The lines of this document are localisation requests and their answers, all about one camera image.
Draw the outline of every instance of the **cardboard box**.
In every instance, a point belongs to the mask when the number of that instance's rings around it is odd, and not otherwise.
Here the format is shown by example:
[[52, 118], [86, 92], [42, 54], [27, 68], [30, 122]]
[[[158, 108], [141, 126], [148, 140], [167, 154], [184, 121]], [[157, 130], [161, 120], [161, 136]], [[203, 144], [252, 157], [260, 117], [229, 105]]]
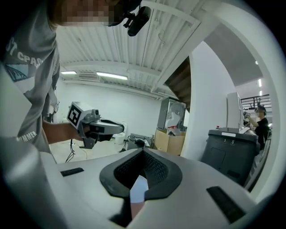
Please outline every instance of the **cardboard box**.
[[154, 148], [173, 155], [180, 155], [185, 141], [185, 132], [181, 136], [170, 136], [167, 130], [156, 130]]

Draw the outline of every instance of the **white pillar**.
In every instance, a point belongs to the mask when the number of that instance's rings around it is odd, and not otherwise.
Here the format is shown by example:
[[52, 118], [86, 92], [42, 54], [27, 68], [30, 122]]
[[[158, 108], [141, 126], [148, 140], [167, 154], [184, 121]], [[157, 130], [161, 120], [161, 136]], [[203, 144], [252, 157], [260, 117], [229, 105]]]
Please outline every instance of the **white pillar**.
[[205, 42], [190, 55], [190, 66], [191, 108], [181, 156], [200, 160], [209, 130], [227, 126], [227, 94], [236, 89], [223, 63]]
[[286, 63], [283, 52], [271, 31], [252, 14], [227, 3], [204, 9], [231, 29], [258, 61], [269, 87], [273, 113], [273, 135], [269, 155], [251, 196], [261, 201], [274, 193], [285, 173], [286, 165]]

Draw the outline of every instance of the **person in black shirt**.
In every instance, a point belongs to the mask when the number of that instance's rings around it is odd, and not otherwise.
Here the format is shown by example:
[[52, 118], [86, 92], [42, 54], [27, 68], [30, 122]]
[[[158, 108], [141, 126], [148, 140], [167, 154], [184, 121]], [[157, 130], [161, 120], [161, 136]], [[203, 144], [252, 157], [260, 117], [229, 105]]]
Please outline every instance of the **person in black shirt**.
[[260, 144], [260, 150], [264, 149], [265, 141], [267, 140], [269, 126], [268, 120], [266, 116], [266, 109], [263, 106], [258, 106], [256, 110], [257, 116], [260, 118], [259, 122], [256, 122], [254, 119], [250, 117], [250, 113], [244, 112], [244, 117], [248, 118], [251, 124], [256, 127], [255, 133], [258, 136], [258, 142]]

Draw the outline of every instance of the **ceiling light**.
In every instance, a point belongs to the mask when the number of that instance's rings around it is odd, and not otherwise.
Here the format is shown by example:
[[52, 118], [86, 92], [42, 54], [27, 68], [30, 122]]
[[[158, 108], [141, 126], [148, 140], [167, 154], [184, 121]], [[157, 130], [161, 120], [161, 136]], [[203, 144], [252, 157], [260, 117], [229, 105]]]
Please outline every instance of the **ceiling light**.
[[97, 72], [97, 75], [99, 76], [105, 76], [105, 77], [112, 77], [120, 80], [128, 80], [126, 76], [119, 76], [119, 75], [114, 75], [114, 74], [109, 74], [109, 73], [104, 73], [104, 72]]
[[76, 72], [75, 71], [71, 71], [71, 72], [61, 72], [63, 75], [75, 75]]

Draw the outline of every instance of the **black cable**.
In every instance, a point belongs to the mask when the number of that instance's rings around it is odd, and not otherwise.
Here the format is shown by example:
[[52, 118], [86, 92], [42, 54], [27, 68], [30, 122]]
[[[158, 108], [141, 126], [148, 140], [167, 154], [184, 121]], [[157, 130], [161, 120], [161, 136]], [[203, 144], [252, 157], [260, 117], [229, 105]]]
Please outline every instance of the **black cable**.
[[71, 159], [73, 159], [73, 157], [75, 155], [75, 151], [72, 148], [72, 139], [71, 139], [71, 144], [70, 144], [70, 150], [71, 150], [71, 153], [68, 155], [65, 163], [70, 162]]

